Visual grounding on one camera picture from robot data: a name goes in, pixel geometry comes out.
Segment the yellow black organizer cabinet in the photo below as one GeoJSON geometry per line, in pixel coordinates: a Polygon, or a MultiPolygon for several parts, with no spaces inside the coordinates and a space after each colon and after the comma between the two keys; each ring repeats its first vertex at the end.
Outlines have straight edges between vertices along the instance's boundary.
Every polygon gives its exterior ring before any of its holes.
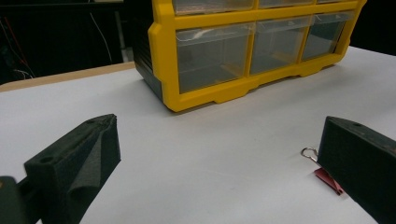
{"type": "Polygon", "coordinates": [[[133,14],[134,63],[162,103],[178,112],[208,103],[223,103],[287,77],[306,77],[338,63],[367,0],[148,0],[133,14]],[[332,53],[290,68],[245,75],[196,91],[179,91],[176,32],[238,22],[297,15],[349,11],[354,13],[342,29],[332,53]]]}

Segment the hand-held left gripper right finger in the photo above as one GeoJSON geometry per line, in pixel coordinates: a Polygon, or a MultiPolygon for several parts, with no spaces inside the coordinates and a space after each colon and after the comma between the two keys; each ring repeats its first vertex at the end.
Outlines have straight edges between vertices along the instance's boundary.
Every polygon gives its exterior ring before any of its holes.
{"type": "Polygon", "coordinates": [[[396,224],[396,141],[358,122],[327,117],[318,164],[378,224],[396,224]]]}

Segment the pink binder clip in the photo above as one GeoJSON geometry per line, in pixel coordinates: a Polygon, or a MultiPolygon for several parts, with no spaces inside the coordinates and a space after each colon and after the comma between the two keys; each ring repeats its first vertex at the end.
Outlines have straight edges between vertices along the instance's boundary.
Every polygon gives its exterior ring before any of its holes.
{"type": "Polygon", "coordinates": [[[318,179],[330,187],[337,195],[342,195],[344,193],[342,187],[318,163],[318,151],[315,148],[305,147],[301,150],[300,154],[318,166],[318,169],[314,171],[314,174],[318,179]]]}

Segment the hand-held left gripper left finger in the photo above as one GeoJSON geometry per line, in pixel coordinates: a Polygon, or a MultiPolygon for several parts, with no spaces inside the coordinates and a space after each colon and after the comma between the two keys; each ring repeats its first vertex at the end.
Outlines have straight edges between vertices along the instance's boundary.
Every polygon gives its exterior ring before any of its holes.
{"type": "Polygon", "coordinates": [[[117,117],[88,119],[24,164],[48,209],[43,224],[79,224],[120,163],[117,117]]]}

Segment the grid of clear cabinet drawers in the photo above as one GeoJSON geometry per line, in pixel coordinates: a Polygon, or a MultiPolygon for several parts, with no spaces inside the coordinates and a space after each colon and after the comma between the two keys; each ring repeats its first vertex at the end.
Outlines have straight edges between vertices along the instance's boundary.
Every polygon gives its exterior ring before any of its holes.
{"type": "Polygon", "coordinates": [[[297,15],[176,32],[179,91],[290,68],[332,53],[349,11],[297,15]]]}

